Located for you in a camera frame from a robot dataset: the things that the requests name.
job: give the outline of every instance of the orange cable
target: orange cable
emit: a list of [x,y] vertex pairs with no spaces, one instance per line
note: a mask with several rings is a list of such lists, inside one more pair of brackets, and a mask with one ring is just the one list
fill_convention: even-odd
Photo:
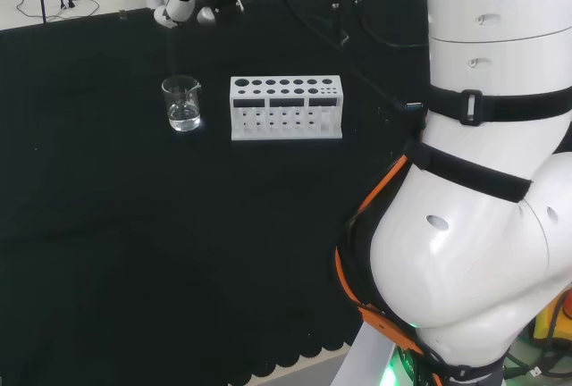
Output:
[[358,209],[359,212],[361,212],[362,210],[364,210],[366,207],[369,206],[372,200],[380,193],[380,191],[383,188],[385,188],[385,186],[390,182],[390,180],[392,180],[397,175],[397,173],[403,168],[403,166],[407,163],[407,161],[408,158],[402,155],[401,158],[397,161],[397,163],[395,163],[395,165],[391,168],[391,170],[389,170],[389,172],[385,176],[383,176],[383,179],[377,184],[374,190],[369,193],[369,196],[366,197],[364,202],[359,207]]

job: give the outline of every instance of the black cable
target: black cable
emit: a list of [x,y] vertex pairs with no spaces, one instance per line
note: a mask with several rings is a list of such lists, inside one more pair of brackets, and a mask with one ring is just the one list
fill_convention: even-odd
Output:
[[[513,357],[511,354],[508,354],[507,358],[509,360],[511,360],[512,362],[514,362],[515,364],[517,364],[518,367],[507,368],[505,370],[505,374],[504,374],[505,380],[512,379],[515,377],[519,377],[521,375],[526,375],[526,373],[530,372],[531,370],[533,370],[537,366],[541,369],[541,371],[543,371],[543,376],[545,376],[545,377],[551,377],[551,378],[556,378],[556,379],[572,378],[572,372],[570,372],[570,373],[550,373],[550,370],[552,369],[552,367],[555,366],[559,362],[559,360],[561,358],[563,358],[564,356],[566,356],[568,353],[568,352],[561,352],[561,351],[558,351],[557,349],[551,348],[551,345],[552,345],[552,342],[554,340],[554,332],[556,330],[556,323],[558,321],[559,313],[562,310],[562,307],[564,306],[564,303],[566,302],[566,298],[568,297],[569,293],[570,293],[570,290],[564,292],[560,296],[560,298],[558,299],[558,302],[556,303],[556,306],[554,307],[554,312],[552,314],[550,328],[548,330],[548,335],[546,336],[546,341],[543,343],[543,346],[542,346],[543,352],[540,355],[540,357],[538,359],[536,359],[536,361],[534,363],[527,365],[524,362],[517,359],[516,357]],[[551,352],[555,355],[547,357],[547,352]]]
[[387,40],[385,38],[382,38],[381,36],[379,36],[378,34],[376,34],[371,27],[369,27],[369,24],[367,24],[367,20],[366,17],[363,13],[363,9],[360,5],[358,4],[353,4],[353,9],[354,12],[356,14],[357,17],[357,21],[359,22],[359,27],[361,27],[361,29],[374,41],[377,42],[378,44],[381,45],[385,45],[385,46],[390,46],[392,48],[401,48],[401,49],[408,49],[408,48],[423,48],[428,46],[428,44],[425,42],[423,44],[398,44],[395,42],[392,42],[390,40]]
[[[73,15],[73,16],[71,16],[71,17],[63,17],[63,16],[61,16],[61,15],[56,14],[56,15],[47,15],[47,16],[46,16],[46,19],[59,18],[60,20],[74,20],[74,19],[76,19],[76,18],[90,17],[91,15],[93,15],[94,13],[96,13],[97,10],[99,9],[99,3],[98,3],[97,1],[95,1],[95,0],[75,0],[75,1],[76,1],[76,2],[81,2],[81,1],[92,2],[92,3],[96,4],[96,8],[95,8],[91,13],[89,13],[88,15]],[[29,17],[29,18],[42,18],[42,15],[32,15],[32,14],[28,14],[28,13],[26,13],[25,11],[23,11],[23,10],[21,9],[21,6],[24,4],[24,2],[26,2],[26,0],[21,0],[20,3],[16,5],[16,9],[17,9],[20,13],[22,13],[23,15],[25,15],[25,16],[27,16],[27,17]]]

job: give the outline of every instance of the wire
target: wire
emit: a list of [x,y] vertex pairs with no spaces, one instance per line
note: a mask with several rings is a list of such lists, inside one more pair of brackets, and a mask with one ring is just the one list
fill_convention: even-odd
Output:
[[[70,17],[63,17],[62,15],[60,15],[60,13],[62,13],[62,12],[65,11],[66,9],[69,9],[69,8],[63,8],[63,9],[60,10],[59,13],[57,13],[57,14],[55,14],[55,15],[47,15],[47,16],[46,16],[46,19],[59,18],[60,20],[73,20],[73,19],[76,19],[76,18],[90,17],[91,15],[93,15],[94,13],[96,13],[97,10],[99,9],[99,3],[98,3],[97,1],[95,1],[95,0],[74,0],[74,1],[75,1],[75,2],[81,2],[81,1],[91,2],[91,3],[93,3],[93,4],[96,5],[96,8],[95,8],[91,13],[89,13],[88,15],[73,15],[73,16],[70,16]],[[23,10],[21,9],[21,7],[24,5],[24,2],[26,2],[26,0],[21,0],[20,3],[16,5],[16,9],[17,9],[20,13],[22,13],[23,15],[25,15],[25,16],[27,16],[27,17],[29,17],[29,18],[42,18],[42,15],[28,14],[28,13],[26,13],[25,11],[23,11]]]
[[[507,354],[507,358],[518,365],[515,368],[508,368],[505,370],[504,378],[505,380],[513,379],[515,377],[519,377],[521,375],[525,375],[526,373],[533,370],[535,367],[541,368],[543,371],[543,376],[555,378],[555,379],[567,379],[572,378],[572,372],[570,373],[550,373],[550,370],[559,362],[561,358],[567,355],[568,352],[560,352],[557,349],[551,347],[552,342],[554,341],[554,332],[556,330],[556,323],[558,322],[559,313],[566,302],[566,298],[570,293],[570,289],[564,292],[558,299],[556,306],[554,307],[554,312],[551,318],[550,328],[548,330],[548,335],[546,336],[546,341],[544,342],[542,349],[543,352],[535,362],[530,365],[525,364],[524,362],[520,361],[516,357],[513,357],[511,354]],[[547,357],[547,352],[552,352],[555,355],[551,357]]]
[[390,181],[395,176],[397,176],[397,174],[400,172],[403,166],[407,164],[407,162],[408,158],[404,155],[402,155],[401,158],[397,160],[397,162],[392,166],[389,172],[385,176],[383,176],[383,179],[380,180],[380,182],[375,186],[372,192],[370,192],[369,195],[366,197],[366,199],[363,201],[363,203],[358,209],[359,213],[363,212],[366,209],[366,207],[369,206],[369,204],[374,200],[374,198],[377,197],[377,195],[382,191],[382,189],[384,189],[387,186],[387,184],[390,183]]
[[398,44],[390,40],[387,40],[385,38],[382,38],[381,36],[376,34],[371,27],[369,27],[369,24],[367,24],[367,20],[361,6],[358,4],[353,4],[352,7],[354,8],[355,14],[357,16],[357,21],[359,22],[359,26],[374,42],[377,42],[378,44],[381,45],[390,46],[392,48],[401,48],[401,49],[424,48],[428,46],[427,42],[423,44]]

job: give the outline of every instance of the black tablecloth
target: black tablecloth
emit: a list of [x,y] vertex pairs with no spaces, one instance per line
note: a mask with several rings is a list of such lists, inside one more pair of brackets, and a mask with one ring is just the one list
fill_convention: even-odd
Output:
[[[386,37],[426,36],[424,0],[365,3]],[[341,57],[280,0],[246,8],[217,29],[140,10],[0,33],[4,384],[243,384],[355,337],[328,262],[404,137],[349,63],[413,100],[427,52],[348,21]],[[173,71],[203,85],[190,134],[166,118]],[[305,74],[341,75],[342,140],[231,142],[231,76]]]

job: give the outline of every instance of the hole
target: hole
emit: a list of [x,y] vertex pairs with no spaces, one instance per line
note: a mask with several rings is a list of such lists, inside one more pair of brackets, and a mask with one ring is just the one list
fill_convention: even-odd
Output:
[[551,222],[556,225],[558,223],[558,215],[556,214],[556,212],[554,211],[554,209],[552,209],[551,207],[548,207],[546,209],[546,213],[548,214],[548,217],[551,219]]
[[273,98],[270,100],[270,107],[302,107],[303,98]]
[[232,102],[234,107],[265,107],[263,98],[235,98]]
[[427,215],[427,221],[437,230],[446,231],[449,229],[449,224],[440,216],[435,216],[433,214]]
[[338,104],[338,99],[335,97],[327,98],[310,98],[310,106],[336,106]]

